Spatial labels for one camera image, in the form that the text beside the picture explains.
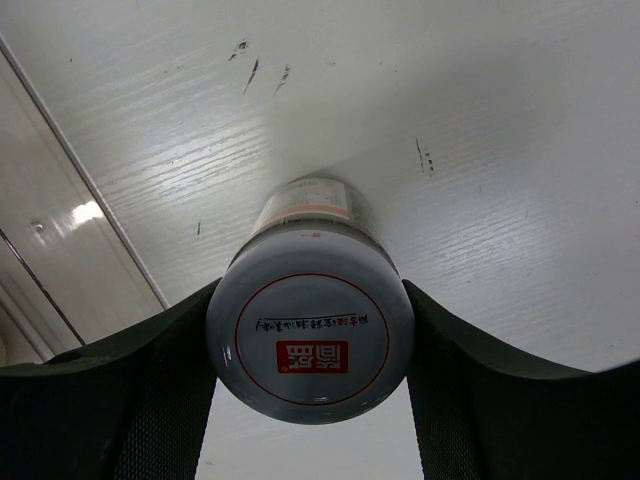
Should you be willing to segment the white-lid red-logo spice jar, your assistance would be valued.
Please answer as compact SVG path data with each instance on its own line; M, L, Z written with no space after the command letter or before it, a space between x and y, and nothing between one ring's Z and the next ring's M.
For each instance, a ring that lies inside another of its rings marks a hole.
M403 380L415 316L366 199L303 177L266 201L214 290L209 357L242 403L303 425L370 411Z

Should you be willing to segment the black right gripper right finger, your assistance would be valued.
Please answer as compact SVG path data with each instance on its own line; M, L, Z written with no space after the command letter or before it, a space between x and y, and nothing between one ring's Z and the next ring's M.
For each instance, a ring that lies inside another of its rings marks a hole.
M426 479L636 479L639 363L590 373L520 350L410 281L408 389Z

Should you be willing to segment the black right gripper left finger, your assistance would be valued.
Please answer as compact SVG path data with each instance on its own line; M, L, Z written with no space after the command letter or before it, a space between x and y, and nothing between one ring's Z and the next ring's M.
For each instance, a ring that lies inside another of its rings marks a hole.
M192 479L216 385L216 288L41 363L1 370L4 479Z

